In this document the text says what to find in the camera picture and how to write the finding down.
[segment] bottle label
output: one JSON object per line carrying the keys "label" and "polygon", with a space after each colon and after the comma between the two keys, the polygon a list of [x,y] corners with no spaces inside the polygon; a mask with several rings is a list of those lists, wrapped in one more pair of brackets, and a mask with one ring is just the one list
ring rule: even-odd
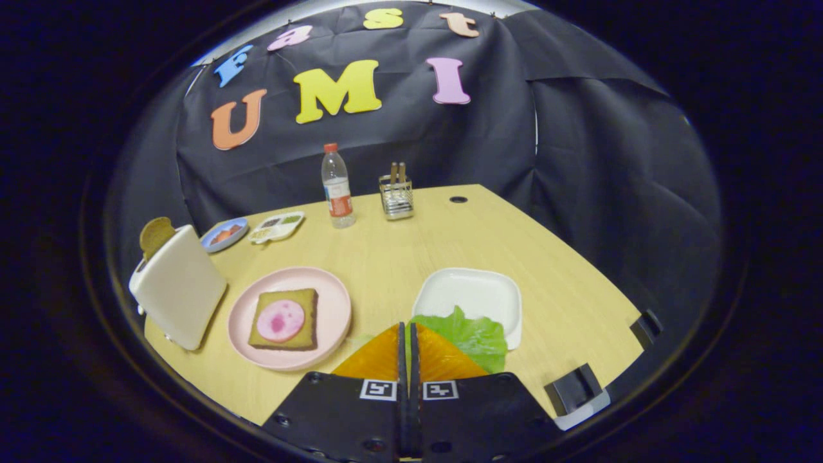
{"label": "bottle label", "polygon": [[324,185],[326,189],[326,201],[328,201],[328,213],[332,217],[345,217],[351,213],[351,192],[349,182],[337,185]]}

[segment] lettuce leaf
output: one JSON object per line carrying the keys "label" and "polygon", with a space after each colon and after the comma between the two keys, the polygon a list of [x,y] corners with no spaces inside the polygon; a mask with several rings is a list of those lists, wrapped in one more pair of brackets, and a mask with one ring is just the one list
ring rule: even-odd
{"label": "lettuce leaf", "polygon": [[[435,331],[462,350],[471,360],[489,372],[500,373],[505,368],[506,352],[509,347],[503,332],[503,325],[489,317],[468,319],[460,306],[454,306],[452,315],[418,315],[409,320]],[[411,356],[409,326],[406,326],[406,353]]]}

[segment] small blue plate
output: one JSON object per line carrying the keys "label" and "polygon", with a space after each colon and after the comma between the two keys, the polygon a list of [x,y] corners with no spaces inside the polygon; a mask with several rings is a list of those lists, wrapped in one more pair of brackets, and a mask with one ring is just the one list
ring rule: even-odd
{"label": "small blue plate", "polygon": [[[234,225],[240,225],[240,229],[231,234],[225,240],[215,243],[214,245],[210,245],[209,243],[212,242],[213,239],[220,234],[220,232],[224,230],[228,230],[232,228]],[[210,232],[200,238],[200,244],[206,248],[206,252],[211,254],[212,252],[217,252],[219,250],[224,250],[225,248],[233,245],[237,242],[246,232],[249,230],[249,221],[240,217],[240,218],[233,218],[229,221],[222,223],[220,226],[213,228]]]}

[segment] yellow foam letter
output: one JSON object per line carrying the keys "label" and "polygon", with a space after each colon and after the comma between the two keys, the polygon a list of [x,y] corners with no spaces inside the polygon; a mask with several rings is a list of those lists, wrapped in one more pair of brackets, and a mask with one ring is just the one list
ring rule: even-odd
{"label": "yellow foam letter", "polygon": [[366,29],[394,29],[403,23],[403,12],[397,8],[378,8],[365,14]]}
{"label": "yellow foam letter", "polygon": [[322,69],[297,74],[295,82],[300,84],[300,114],[295,118],[297,124],[323,117],[317,101],[323,104],[330,115],[336,115],[346,94],[349,99],[343,109],[347,113],[379,110],[383,102],[374,94],[374,69],[377,67],[378,62],[373,59],[352,61],[337,82]]}

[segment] table surface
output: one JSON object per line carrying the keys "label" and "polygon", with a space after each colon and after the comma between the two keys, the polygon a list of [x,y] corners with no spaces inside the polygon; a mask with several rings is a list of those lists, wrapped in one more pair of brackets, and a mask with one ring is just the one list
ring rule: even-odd
{"label": "table surface", "polygon": [[[211,256],[228,288],[198,351],[166,340],[150,317],[146,339],[183,378],[257,424],[307,371],[330,372],[368,336],[408,321],[425,279],[447,267],[491,270],[518,284],[523,338],[506,356],[505,370],[520,378],[552,418],[557,413],[544,385],[588,363],[605,386],[641,354],[629,328],[639,316],[631,302],[528,215],[480,185],[417,189],[414,196],[415,216],[398,221],[384,218],[378,194],[355,197],[357,222],[341,230],[332,227],[325,202],[248,216],[253,229],[274,213],[305,212],[304,222],[284,241],[253,245],[244,236]],[[453,196],[468,201],[452,203]],[[341,279],[351,295],[351,328],[341,347],[321,363],[274,372],[234,351],[226,322],[251,283],[293,266],[319,267]]]}

